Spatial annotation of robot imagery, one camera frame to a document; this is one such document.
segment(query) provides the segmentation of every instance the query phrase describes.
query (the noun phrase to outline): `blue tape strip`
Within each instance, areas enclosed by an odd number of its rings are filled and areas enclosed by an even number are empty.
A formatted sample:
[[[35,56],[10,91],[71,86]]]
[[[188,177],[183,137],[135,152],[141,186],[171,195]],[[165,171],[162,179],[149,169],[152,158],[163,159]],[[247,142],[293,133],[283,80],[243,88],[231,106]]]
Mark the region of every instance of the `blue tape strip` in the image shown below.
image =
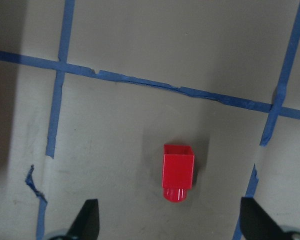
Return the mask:
[[[262,138],[260,141],[260,146],[265,147],[268,144],[268,142],[272,137],[273,131],[275,129],[278,116],[281,112],[282,105],[286,98],[287,84],[294,63],[294,59],[296,56],[299,40],[300,40],[300,3],[294,20],[288,47],[285,53],[281,74],[278,80],[278,85],[276,88],[276,96],[264,126]]]
[[[31,168],[25,178],[25,183],[32,189],[35,195],[40,200],[39,202],[39,210],[38,210],[38,218],[36,223],[36,240],[42,240],[45,235],[45,213],[48,202],[44,196],[44,194],[37,190],[34,180],[32,178],[32,173],[34,171],[34,166],[31,165]]]
[[[151,81],[151,80],[146,80],[146,79],[137,78],[133,76],[125,76],[122,74],[103,71],[103,70],[101,70],[98,74],[96,74],[94,70],[85,66],[79,66],[79,65],[69,64],[69,63],[60,63],[57,61],[44,60],[36,57],[18,55],[18,54],[8,53],[4,51],[0,51],[0,61],[23,64],[23,65],[44,68],[44,69],[54,69],[69,74],[75,74],[75,75],[85,76],[88,78],[101,79],[101,80],[111,81],[111,82],[144,85],[152,88],[159,88],[167,91],[173,91],[175,93],[184,94],[193,98],[214,100],[223,103],[225,105],[263,112],[263,113],[269,113],[271,109],[271,104],[269,103],[252,101],[249,99],[222,95],[217,93],[211,93],[208,91],[197,90],[188,87],[175,87],[163,82]],[[282,107],[279,115],[287,118],[300,120],[300,110],[289,108],[289,107]]]
[[[256,165],[253,165],[252,173],[250,176],[249,184],[245,192],[245,196],[249,198],[253,198],[258,185],[259,179],[257,175]],[[242,232],[240,229],[240,218],[238,218],[238,221],[236,222],[235,230],[233,233],[232,240],[241,240],[242,238]]]
[[[74,9],[75,0],[65,0],[58,53],[58,58],[60,62],[57,65],[59,69],[56,72],[54,82],[50,122],[47,136],[47,144],[45,149],[45,155],[50,156],[51,158],[55,157],[56,137],[58,132],[58,123],[62,101],[62,86],[65,81],[64,70],[66,69],[65,66],[67,65]]]

